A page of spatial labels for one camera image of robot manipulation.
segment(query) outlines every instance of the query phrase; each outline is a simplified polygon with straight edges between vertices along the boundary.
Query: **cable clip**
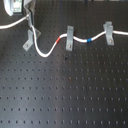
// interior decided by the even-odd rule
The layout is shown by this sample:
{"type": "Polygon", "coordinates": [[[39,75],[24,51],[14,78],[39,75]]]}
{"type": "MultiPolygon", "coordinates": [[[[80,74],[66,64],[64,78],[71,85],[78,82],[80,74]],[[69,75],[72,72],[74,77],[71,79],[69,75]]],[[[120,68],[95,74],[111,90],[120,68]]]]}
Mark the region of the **cable clip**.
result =
{"type": "Polygon", "coordinates": [[[67,28],[67,42],[66,42],[66,50],[72,51],[73,48],[73,33],[74,33],[74,27],[68,26],[67,28]]]}
{"type": "Polygon", "coordinates": [[[111,21],[106,21],[103,25],[104,31],[106,32],[106,40],[108,45],[114,45],[114,40],[112,37],[113,34],[113,26],[111,21]]]}

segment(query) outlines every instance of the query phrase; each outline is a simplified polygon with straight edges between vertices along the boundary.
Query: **wire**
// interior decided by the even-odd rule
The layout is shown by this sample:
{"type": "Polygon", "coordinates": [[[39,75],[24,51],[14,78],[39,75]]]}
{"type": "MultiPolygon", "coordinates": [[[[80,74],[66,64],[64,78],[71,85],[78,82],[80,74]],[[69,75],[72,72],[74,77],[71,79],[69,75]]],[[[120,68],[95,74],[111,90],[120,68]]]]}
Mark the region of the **wire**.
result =
{"type": "Polygon", "coordinates": [[[54,43],[54,45],[52,46],[51,50],[50,50],[48,53],[46,53],[46,54],[45,54],[45,53],[42,53],[42,52],[40,51],[40,49],[38,48],[38,45],[37,45],[37,37],[36,37],[36,32],[35,32],[34,26],[32,26],[32,31],[33,31],[33,33],[34,33],[34,42],[35,42],[36,51],[38,52],[38,54],[39,54],[41,57],[48,57],[48,56],[52,53],[52,51],[53,51],[53,49],[55,48],[57,42],[54,43]]]}
{"type": "MultiPolygon", "coordinates": [[[[32,26],[32,30],[33,30],[33,33],[34,33],[34,42],[35,42],[35,47],[36,47],[36,50],[38,52],[38,54],[41,56],[41,57],[48,57],[53,49],[55,48],[55,46],[57,45],[57,43],[59,42],[60,39],[64,38],[64,37],[67,37],[67,33],[65,34],[62,34],[59,36],[59,38],[56,40],[56,42],[54,43],[54,45],[52,46],[51,50],[48,52],[48,53],[42,53],[39,48],[38,48],[38,45],[37,45],[37,37],[36,37],[36,32],[35,32],[35,28],[34,26],[32,26]]],[[[104,35],[106,32],[101,32],[100,34],[92,37],[92,38],[89,38],[89,39],[80,39],[78,37],[75,37],[73,36],[73,39],[80,42],[80,43],[88,43],[88,42],[91,42],[91,41],[94,41],[96,40],[97,38],[99,38],[100,36],[104,35]]],[[[128,35],[128,32],[121,32],[121,31],[113,31],[114,34],[120,34],[120,35],[128,35]]]]}
{"type": "Polygon", "coordinates": [[[114,34],[119,34],[119,35],[125,35],[128,36],[128,32],[121,32],[121,31],[113,31],[114,34]]]}
{"type": "Polygon", "coordinates": [[[18,20],[18,21],[16,21],[16,22],[14,22],[14,23],[12,23],[12,24],[0,26],[0,29],[7,29],[7,28],[11,28],[11,27],[13,27],[13,26],[15,26],[15,25],[17,25],[17,24],[21,23],[22,21],[26,20],[26,19],[27,19],[27,16],[25,16],[25,17],[21,18],[20,20],[18,20]]]}

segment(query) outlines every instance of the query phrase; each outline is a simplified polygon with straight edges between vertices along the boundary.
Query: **screw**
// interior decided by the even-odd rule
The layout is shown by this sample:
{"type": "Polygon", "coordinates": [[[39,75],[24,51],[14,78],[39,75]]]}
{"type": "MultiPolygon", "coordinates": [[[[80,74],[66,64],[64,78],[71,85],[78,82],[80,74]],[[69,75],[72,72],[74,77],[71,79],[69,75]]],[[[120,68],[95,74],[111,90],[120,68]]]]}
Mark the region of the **screw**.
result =
{"type": "Polygon", "coordinates": [[[25,47],[28,47],[28,44],[25,44],[25,47]]]}
{"type": "Polygon", "coordinates": [[[113,43],[113,40],[112,39],[110,39],[109,41],[110,41],[110,43],[113,43]]]}
{"type": "Polygon", "coordinates": [[[71,48],[71,45],[68,45],[68,48],[71,48]]]}

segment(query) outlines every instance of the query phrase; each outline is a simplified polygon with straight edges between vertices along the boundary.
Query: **red cable marker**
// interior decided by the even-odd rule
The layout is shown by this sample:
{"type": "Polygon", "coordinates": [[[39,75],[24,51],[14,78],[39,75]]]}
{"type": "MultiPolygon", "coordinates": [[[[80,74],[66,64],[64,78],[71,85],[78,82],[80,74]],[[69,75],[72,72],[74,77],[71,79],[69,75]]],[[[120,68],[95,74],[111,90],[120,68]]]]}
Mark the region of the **red cable marker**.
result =
{"type": "Polygon", "coordinates": [[[56,40],[56,43],[57,43],[57,44],[58,44],[59,40],[60,40],[60,37],[58,37],[58,39],[56,40]]]}

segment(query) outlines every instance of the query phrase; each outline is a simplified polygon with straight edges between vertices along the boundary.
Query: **metal mount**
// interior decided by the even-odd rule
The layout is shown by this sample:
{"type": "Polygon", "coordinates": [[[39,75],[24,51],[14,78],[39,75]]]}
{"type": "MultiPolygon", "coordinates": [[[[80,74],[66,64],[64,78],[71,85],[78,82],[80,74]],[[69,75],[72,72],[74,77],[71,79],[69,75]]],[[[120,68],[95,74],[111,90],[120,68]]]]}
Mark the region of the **metal mount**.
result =
{"type": "Polygon", "coordinates": [[[104,31],[106,32],[106,40],[108,45],[114,45],[114,40],[112,37],[113,34],[113,26],[111,21],[105,22],[103,25],[104,31]]]}
{"type": "Polygon", "coordinates": [[[73,33],[74,33],[74,27],[68,26],[67,28],[67,42],[66,42],[66,50],[72,51],[73,48],[73,33]]]}
{"type": "MultiPolygon", "coordinates": [[[[31,28],[32,25],[34,26],[34,13],[35,13],[35,4],[36,4],[36,0],[25,0],[24,1],[24,8],[26,11],[26,14],[28,15],[28,25],[31,28]]],[[[36,36],[37,39],[40,37],[41,32],[39,30],[36,30],[36,36]]],[[[33,32],[29,29],[28,30],[28,40],[27,42],[23,45],[23,48],[25,51],[28,51],[31,46],[34,44],[34,40],[33,40],[33,32]]]]}

